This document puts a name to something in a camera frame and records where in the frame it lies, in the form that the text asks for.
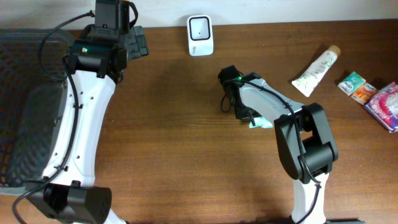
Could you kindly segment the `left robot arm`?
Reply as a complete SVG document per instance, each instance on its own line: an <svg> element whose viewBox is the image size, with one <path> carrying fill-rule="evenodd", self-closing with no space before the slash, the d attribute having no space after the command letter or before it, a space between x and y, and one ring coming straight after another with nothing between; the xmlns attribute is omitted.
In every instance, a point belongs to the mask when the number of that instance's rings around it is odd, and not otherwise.
<svg viewBox="0 0 398 224"><path fill-rule="evenodd" d="M97 1L62 63L67 94L53 153L23 197L61 223L121 223L112 192L95 185L95 157L104 114L130 60L148 55L131 1Z"/></svg>

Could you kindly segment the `orange small tissue pack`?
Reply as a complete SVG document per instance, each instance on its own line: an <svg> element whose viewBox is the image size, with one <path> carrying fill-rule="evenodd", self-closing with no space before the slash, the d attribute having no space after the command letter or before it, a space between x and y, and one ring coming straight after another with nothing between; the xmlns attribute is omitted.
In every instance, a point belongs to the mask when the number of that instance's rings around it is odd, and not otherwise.
<svg viewBox="0 0 398 224"><path fill-rule="evenodd" d="M365 105L377 92L377 88L365 82L352 93L351 97L359 104Z"/></svg>

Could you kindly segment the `green small tissue pack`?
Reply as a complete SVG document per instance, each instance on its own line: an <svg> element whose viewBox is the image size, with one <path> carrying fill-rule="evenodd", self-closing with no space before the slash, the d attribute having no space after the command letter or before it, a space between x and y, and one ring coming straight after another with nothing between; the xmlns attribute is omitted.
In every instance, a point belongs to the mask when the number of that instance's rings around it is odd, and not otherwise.
<svg viewBox="0 0 398 224"><path fill-rule="evenodd" d="M339 82L337 87L346 95L350 96L365 82L366 80L361 75L356 72L351 72L345 79Z"/></svg>

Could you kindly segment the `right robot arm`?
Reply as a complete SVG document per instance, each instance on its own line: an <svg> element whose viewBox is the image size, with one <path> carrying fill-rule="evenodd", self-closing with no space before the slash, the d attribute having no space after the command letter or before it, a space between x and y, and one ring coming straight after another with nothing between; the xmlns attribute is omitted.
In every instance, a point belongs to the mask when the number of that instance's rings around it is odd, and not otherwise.
<svg viewBox="0 0 398 224"><path fill-rule="evenodd" d="M338 148L324 109L304 105L271 88L259 74L241 73L231 65L218 74L236 119L257 126L260 118L272 123L279 160L293 180L291 223L326 223L325 186Z"/></svg>

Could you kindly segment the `white cream tube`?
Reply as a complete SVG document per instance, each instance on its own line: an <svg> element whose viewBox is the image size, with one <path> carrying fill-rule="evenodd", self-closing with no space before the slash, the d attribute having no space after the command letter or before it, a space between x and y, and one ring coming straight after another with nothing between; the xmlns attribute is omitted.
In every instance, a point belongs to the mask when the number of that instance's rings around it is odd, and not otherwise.
<svg viewBox="0 0 398 224"><path fill-rule="evenodd" d="M310 64L301 76L292 81L292 85L304 96L309 97L340 54L341 49L339 47L335 45L329 46L321 56Z"/></svg>

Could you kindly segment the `teal wet wipes pack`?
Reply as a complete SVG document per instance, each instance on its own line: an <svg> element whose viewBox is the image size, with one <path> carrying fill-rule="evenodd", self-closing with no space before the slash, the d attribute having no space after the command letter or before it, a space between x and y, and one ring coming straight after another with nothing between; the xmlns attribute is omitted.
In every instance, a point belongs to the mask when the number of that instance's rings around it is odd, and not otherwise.
<svg viewBox="0 0 398 224"><path fill-rule="evenodd" d="M256 117L249 123L249 128L273 128L273 124L264 117Z"/></svg>

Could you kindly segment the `red purple tissue pack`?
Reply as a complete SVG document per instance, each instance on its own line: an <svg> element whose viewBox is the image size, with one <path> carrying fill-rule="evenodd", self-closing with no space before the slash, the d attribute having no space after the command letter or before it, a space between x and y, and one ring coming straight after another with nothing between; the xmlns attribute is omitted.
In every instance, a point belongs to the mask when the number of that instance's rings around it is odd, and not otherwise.
<svg viewBox="0 0 398 224"><path fill-rule="evenodd" d="M392 82L379 90L364 109L390 133L397 132L397 83Z"/></svg>

